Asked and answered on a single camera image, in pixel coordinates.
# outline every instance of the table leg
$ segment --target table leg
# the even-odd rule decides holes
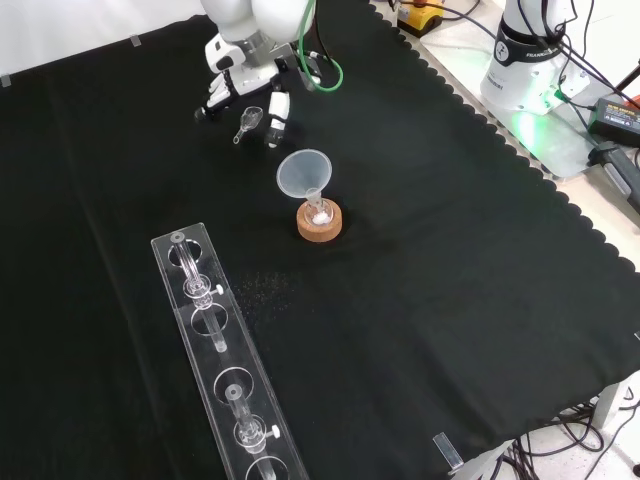
[[[616,413],[620,410],[624,396],[627,394],[630,380],[630,378],[627,378],[626,380],[616,383],[615,385],[611,385],[603,390],[600,394],[600,399],[596,404],[596,411],[593,415],[594,427],[602,430],[607,427],[611,420],[613,420]]]
[[[469,460],[456,472],[453,480],[478,480],[478,478],[494,468],[500,455],[502,455],[512,443],[513,440],[509,440],[495,450],[483,453],[479,457]]]

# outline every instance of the test tube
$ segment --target test tube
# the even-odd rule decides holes
[[[247,451],[254,454],[264,450],[266,434],[262,431],[260,423],[253,418],[242,387],[233,383],[227,387],[224,394],[238,421],[238,437],[242,445]]]
[[[180,260],[180,265],[182,266],[182,270],[184,270],[184,274],[187,276],[188,290],[192,294],[198,295],[200,297],[194,299],[194,303],[196,305],[196,308],[198,308],[198,310],[202,312],[205,325],[207,326],[207,330],[211,334],[213,344],[219,353],[225,352],[227,350],[227,342],[225,342],[224,340],[222,330],[220,329],[220,324],[218,323],[218,319],[213,312],[211,294],[209,294],[208,291],[205,291],[208,290],[208,286],[202,280],[200,272],[198,272],[196,262],[191,255],[191,250],[189,250],[187,238],[185,237],[184,233],[175,232],[171,235],[171,242],[175,246],[178,259]]]
[[[218,319],[216,318],[216,314],[213,312],[213,304],[204,310],[201,310],[202,317],[204,318],[204,323],[207,326],[207,330],[211,334],[211,339],[213,340],[213,345],[216,347],[216,350],[219,353],[227,351],[227,342],[224,340],[224,335],[222,335],[222,330],[220,329],[220,324],[218,323]]]
[[[200,278],[196,262],[191,255],[191,250],[189,250],[187,237],[185,237],[182,232],[175,232],[171,235],[171,243],[173,243],[176,248],[180,265],[182,266],[182,270],[184,270],[184,274],[187,276],[187,285],[194,291],[202,288],[203,282]]]
[[[262,475],[263,480],[277,480],[276,472],[273,470],[273,465],[271,465],[271,460],[269,458],[263,458],[258,460],[256,464],[258,470],[260,471],[260,475]]]

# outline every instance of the white wall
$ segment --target white wall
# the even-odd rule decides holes
[[[0,75],[196,14],[204,14],[199,0],[0,0]]]

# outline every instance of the white label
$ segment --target white label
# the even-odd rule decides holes
[[[398,20],[402,20],[403,22],[409,21],[409,9],[407,7],[400,7],[398,9]]]

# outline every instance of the test tube rack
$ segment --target test tube rack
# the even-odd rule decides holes
[[[203,224],[151,241],[230,480],[308,480]]]

